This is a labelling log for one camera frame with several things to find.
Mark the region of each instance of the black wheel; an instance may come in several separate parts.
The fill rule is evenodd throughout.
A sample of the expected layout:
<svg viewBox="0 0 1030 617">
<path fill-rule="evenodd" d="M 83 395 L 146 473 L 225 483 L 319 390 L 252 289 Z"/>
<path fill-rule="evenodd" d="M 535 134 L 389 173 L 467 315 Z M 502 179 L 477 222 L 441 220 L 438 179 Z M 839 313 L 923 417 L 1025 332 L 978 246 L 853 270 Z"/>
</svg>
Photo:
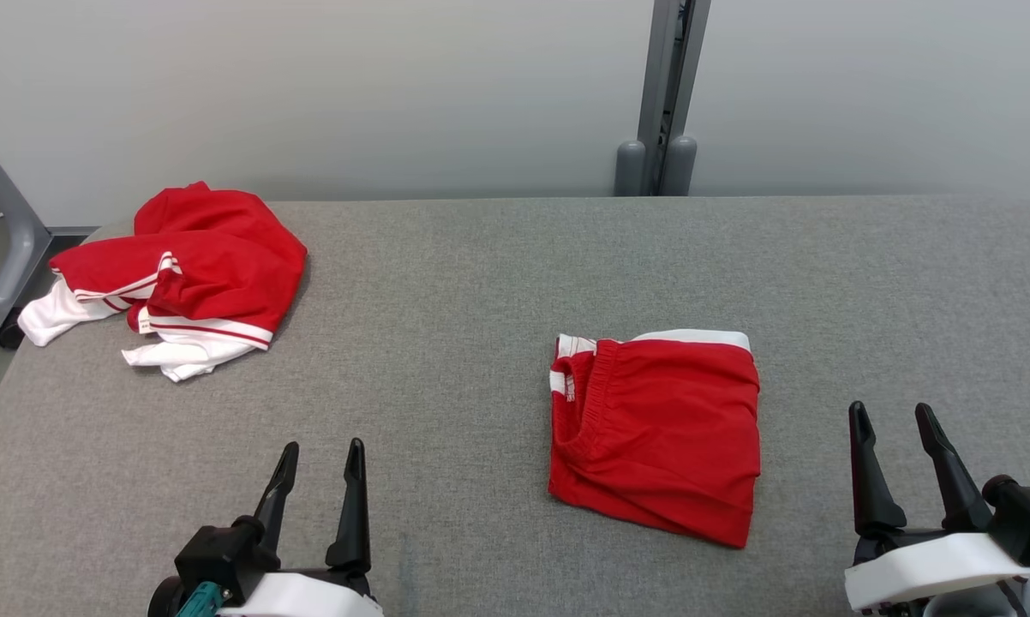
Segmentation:
<svg viewBox="0 0 1030 617">
<path fill-rule="evenodd" d="M 24 340 L 24 331 L 16 323 L 19 316 L 21 316 L 21 309 L 13 308 L 1 323 L 0 346 L 5 349 L 18 349 Z"/>
<path fill-rule="evenodd" d="M 176 617 L 183 607 L 183 583 L 179 577 L 169 577 L 161 581 L 150 598 L 146 617 Z"/>
</svg>

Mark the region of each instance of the red shorts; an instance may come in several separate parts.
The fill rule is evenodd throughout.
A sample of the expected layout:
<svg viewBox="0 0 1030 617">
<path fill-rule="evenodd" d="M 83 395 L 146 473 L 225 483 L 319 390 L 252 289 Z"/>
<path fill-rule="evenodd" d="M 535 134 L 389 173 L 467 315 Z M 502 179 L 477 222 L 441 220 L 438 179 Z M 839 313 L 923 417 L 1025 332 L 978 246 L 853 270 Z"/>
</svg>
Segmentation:
<svg viewBox="0 0 1030 617">
<path fill-rule="evenodd" d="M 628 343 L 561 335 L 549 491 L 575 507 L 743 548 L 758 477 L 758 373 L 742 333 Z"/>
</svg>

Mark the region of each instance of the red and white shirt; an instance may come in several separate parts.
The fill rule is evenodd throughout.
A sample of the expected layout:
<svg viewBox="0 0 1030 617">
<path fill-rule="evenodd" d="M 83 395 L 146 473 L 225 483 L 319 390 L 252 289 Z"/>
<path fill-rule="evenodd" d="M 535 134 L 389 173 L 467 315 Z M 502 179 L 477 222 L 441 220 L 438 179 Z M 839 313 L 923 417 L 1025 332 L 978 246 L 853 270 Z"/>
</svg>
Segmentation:
<svg viewBox="0 0 1030 617">
<path fill-rule="evenodd" d="M 124 351 L 127 363 L 181 381 L 268 348 L 306 254 L 256 196 L 202 182 L 166 188 L 135 215 L 134 236 L 52 259 L 58 281 L 18 323 L 41 347 L 80 321 L 128 311 L 131 329 L 162 343 Z"/>
</svg>

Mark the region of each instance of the clothing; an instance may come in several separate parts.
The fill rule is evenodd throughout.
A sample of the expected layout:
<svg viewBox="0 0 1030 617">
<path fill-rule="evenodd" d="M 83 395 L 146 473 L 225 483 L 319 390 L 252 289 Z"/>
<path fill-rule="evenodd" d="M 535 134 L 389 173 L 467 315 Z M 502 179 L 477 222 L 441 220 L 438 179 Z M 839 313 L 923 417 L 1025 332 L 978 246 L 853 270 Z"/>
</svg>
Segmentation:
<svg viewBox="0 0 1030 617">
<path fill-rule="evenodd" d="M 90 242 L 52 259 L 52 292 L 19 327 L 45 346 L 80 321 L 128 311 L 131 329 L 162 343 L 123 352 L 173 381 L 266 350 L 290 309 L 306 247 L 260 198 L 199 182 L 166 188 L 135 215 L 135 235 Z"/>
<path fill-rule="evenodd" d="M 550 372 L 549 491 L 574 505 L 743 548 L 758 455 L 758 373 L 742 333 L 628 341 L 561 335 Z"/>
</svg>

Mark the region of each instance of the gray table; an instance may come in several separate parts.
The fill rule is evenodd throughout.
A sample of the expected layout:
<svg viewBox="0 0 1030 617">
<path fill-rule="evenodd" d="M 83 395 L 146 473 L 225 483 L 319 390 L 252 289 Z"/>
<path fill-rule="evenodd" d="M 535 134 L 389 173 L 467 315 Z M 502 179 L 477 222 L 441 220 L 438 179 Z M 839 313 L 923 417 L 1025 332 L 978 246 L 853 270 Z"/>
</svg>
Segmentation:
<svg viewBox="0 0 1030 617">
<path fill-rule="evenodd" d="M 958 197 L 281 203 L 310 247 L 272 350 L 179 385 L 123 320 L 25 346 L 0 389 L 0 615 L 143 614 L 203 523 L 303 446 L 280 554 L 319 565 L 366 441 L 390 616 L 828 615 L 855 543 L 847 406 L 934 526 L 912 411 L 977 482 L 1030 483 L 1030 204 Z M 121 234 L 111 227 L 104 234 Z M 546 493 L 559 332 L 740 329 L 762 377 L 746 550 Z"/>
</svg>

